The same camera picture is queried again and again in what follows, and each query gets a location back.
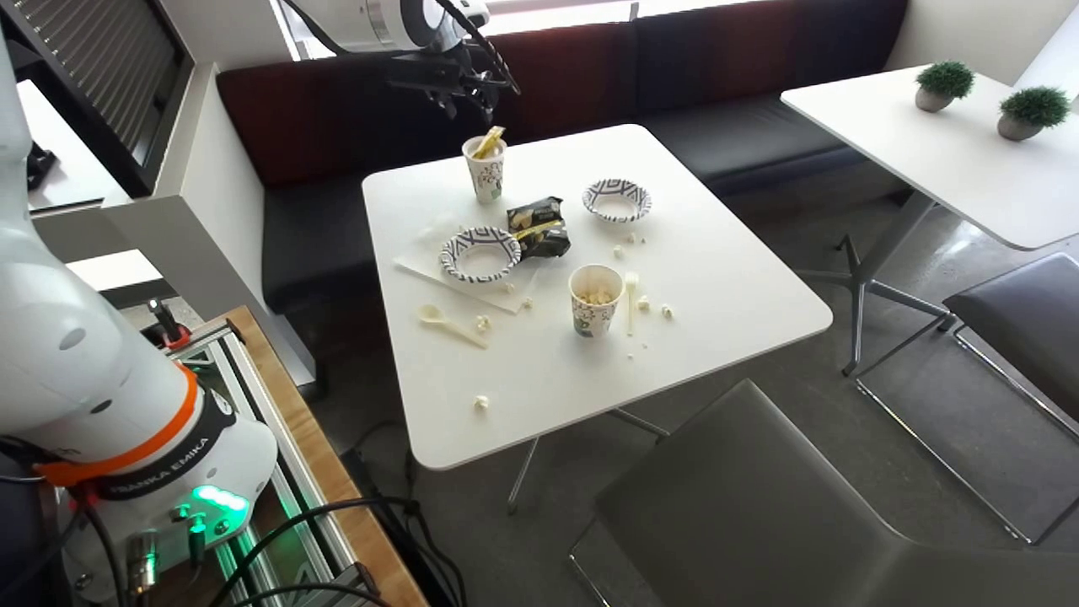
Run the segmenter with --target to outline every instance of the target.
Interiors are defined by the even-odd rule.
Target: paper cup
[[[600,336],[610,330],[610,317],[621,300],[621,274],[610,265],[581,265],[570,278],[574,330]]]
[[[480,207],[494,207],[501,200],[501,157],[504,157],[504,143],[498,143],[498,147],[486,157],[475,157],[475,146],[481,143],[481,136],[470,137],[463,146],[463,154],[470,163],[470,175],[473,175],[473,193]]]

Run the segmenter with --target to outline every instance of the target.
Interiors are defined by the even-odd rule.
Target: dark couch
[[[494,38],[521,93],[501,97],[510,143],[616,123],[648,125],[711,193],[808,175],[855,154],[778,105],[778,91],[880,70],[908,0],[748,0],[635,24]],[[481,130],[413,91],[383,58],[220,74],[265,184],[264,291],[281,313],[374,288],[361,178],[458,154]]]

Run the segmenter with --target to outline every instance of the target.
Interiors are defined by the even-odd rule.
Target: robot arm
[[[491,87],[512,87],[473,24],[486,18],[481,0],[458,0],[473,19],[450,0],[290,3],[335,46],[421,58],[421,70],[409,70],[402,85],[443,108],[466,97],[490,111]],[[475,46],[494,74],[473,64]],[[50,454],[38,470],[55,487],[91,490],[120,554],[175,515],[211,529],[204,544],[241,529],[249,510],[234,507],[254,507],[272,476],[272,431],[236,418],[48,254],[27,215],[27,152],[30,130],[0,43],[0,435]],[[109,561],[91,529],[77,529],[64,558],[77,567],[81,594],[109,599]]]
[[[429,93],[447,118],[455,102],[490,123],[498,87],[518,91],[498,49],[480,34],[486,0],[287,0],[336,54],[393,54],[390,85]]]

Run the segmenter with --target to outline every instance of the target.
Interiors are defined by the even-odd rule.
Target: cushion
[[[335,178],[265,193],[264,296],[287,313],[317,296],[379,291],[358,181]]]
[[[1015,370],[1079,418],[1079,265],[1048,255],[944,300]]]
[[[717,197],[861,157],[778,97],[664,111],[643,125]]]

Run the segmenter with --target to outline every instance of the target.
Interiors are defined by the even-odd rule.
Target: small bowl
[[[606,224],[638,224],[649,208],[648,193],[629,178],[592,181],[582,207]]]
[[[518,244],[504,229],[475,225],[447,241],[439,263],[463,284],[498,284],[518,263]]]

